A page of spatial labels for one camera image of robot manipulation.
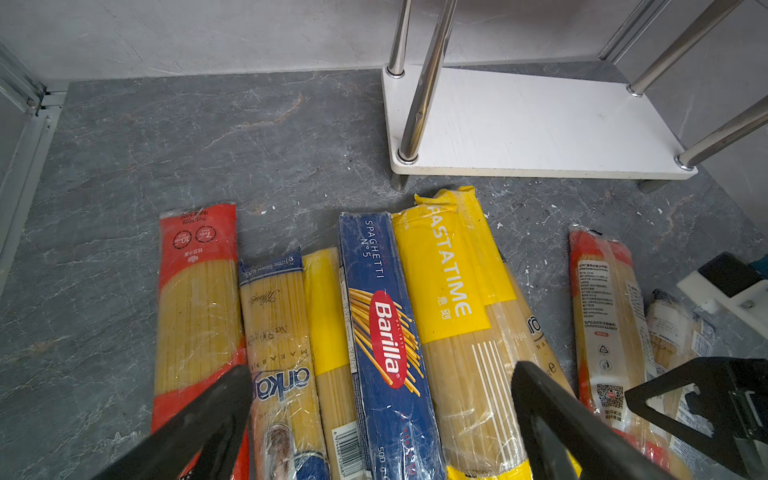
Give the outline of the blue end spaghetti bag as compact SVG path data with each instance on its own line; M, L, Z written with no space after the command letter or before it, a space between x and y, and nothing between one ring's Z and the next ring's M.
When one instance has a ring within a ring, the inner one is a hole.
M671 294L655 289L646 319L658 375L695 358L712 355L714 327ZM665 415L693 428L700 423L691 414L685 399L692 391L693 386L687 385L664 394L662 399ZM671 473L678 479L693 479L695 449L671 436L669 452Z

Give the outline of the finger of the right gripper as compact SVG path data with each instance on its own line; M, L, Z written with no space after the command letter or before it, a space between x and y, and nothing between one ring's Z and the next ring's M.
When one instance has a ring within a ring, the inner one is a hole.
M689 411L712 425L708 435L648 405L648 400L692 385ZM746 479L767 477L767 361L699 357L625 394L634 414Z

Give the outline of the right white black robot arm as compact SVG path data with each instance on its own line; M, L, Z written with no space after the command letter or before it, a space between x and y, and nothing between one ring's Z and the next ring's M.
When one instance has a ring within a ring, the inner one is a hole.
M766 335L767 278L754 265L725 252L678 287L703 311L730 312ZM631 412L668 436L671 473L692 478L702 454L743 478L766 478L766 360L714 356L714 327L662 290L647 320L657 375L627 398Z

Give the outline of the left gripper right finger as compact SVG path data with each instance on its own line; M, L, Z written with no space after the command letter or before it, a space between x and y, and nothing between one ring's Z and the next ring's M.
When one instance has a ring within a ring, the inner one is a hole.
M670 479L540 367L516 364L511 394L534 479Z

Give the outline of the yellow Pastatime spaghetti bag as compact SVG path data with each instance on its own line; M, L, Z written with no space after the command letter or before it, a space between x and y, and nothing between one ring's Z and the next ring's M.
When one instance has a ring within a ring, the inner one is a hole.
M514 361L487 315L453 207L392 218L451 479L529 479L511 380Z

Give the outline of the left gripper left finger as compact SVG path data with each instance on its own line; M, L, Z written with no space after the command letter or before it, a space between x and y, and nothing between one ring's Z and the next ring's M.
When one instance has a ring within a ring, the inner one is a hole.
M235 365L98 479L247 479L248 367Z

